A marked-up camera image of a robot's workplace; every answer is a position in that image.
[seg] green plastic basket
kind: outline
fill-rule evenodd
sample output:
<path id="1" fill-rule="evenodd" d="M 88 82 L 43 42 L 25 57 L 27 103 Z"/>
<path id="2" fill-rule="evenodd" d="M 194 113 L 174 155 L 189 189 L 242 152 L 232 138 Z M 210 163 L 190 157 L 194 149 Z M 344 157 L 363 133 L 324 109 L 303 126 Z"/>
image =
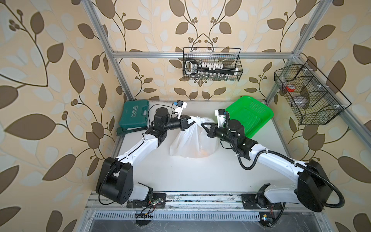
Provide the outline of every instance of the green plastic basket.
<path id="1" fill-rule="evenodd" d="M 252 138 L 271 118 L 273 111 L 260 101 L 243 96 L 226 108 L 230 119 L 237 119 L 245 127 L 245 136 Z"/>

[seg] metal grate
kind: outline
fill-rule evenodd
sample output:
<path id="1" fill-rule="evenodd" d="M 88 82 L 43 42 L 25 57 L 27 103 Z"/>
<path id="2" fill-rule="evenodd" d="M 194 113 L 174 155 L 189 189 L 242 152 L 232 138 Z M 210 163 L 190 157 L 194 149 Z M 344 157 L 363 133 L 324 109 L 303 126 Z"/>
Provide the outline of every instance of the metal grate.
<path id="1" fill-rule="evenodd" d="M 183 79 L 239 81 L 243 72 L 240 51 L 239 48 L 183 48 Z"/>
<path id="2" fill-rule="evenodd" d="M 99 210 L 95 213 L 96 220 L 134 220 L 135 213 L 140 211 L 119 212 Z M 153 220 L 197 220 L 197 221 L 260 221 L 259 212 L 191 212 L 191 211 L 155 211 Z"/>
<path id="3" fill-rule="evenodd" d="M 325 125 L 351 102 L 313 63 L 289 65 L 275 71 L 275 82 L 301 125 Z M 322 84 L 312 73 L 319 71 L 326 79 Z M 330 93 L 335 91 L 346 102 L 339 103 Z"/>

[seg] green toolbox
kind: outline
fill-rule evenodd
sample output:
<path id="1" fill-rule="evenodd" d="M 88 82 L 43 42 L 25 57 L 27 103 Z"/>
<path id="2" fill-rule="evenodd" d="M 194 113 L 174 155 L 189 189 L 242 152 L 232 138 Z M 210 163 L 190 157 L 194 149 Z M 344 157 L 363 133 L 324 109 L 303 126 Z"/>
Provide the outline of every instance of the green toolbox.
<path id="1" fill-rule="evenodd" d="M 237 119 L 245 127 L 245 136 L 252 136 L 260 130 L 271 118 L 273 111 L 260 101 L 249 96 L 243 96 L 228 106 L 230 119 Z"/>
<path id="2" fill-rule="evenodd" d="M 119 125 L 123 129 L 145 127 L 148 122 L 148 100 L 127 101 Z"/>

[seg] red object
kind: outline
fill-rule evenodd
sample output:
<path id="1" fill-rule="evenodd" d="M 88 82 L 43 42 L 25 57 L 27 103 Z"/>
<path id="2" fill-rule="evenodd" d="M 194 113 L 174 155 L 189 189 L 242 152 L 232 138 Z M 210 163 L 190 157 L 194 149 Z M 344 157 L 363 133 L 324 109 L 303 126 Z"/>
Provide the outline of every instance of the red object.
<path id="1" fill-rule="evenodd" d="M 296 89 L 296 87 L 294 85 L 292 85 L 292 84 L 288 84 L 286 86 L 286 89 L 287 89 L 288 92 L 294 92 L 295 89 Z"/>

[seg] vent grill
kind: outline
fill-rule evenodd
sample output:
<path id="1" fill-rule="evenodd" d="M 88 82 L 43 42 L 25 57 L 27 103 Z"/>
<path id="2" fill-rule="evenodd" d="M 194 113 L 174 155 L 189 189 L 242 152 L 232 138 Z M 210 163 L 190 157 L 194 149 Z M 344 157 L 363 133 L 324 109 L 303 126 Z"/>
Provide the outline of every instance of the vent grill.
<path id="1" fill-rule="evenodd" d="M 95 213 L 96 220 L 134 220 L 136 211 L 120 212 L 116 210 L 100 210 Z M 167 212 L 152 213 L 153 220 L 203 220 L 203 221 L 260 221 L 259 212 Z"/>

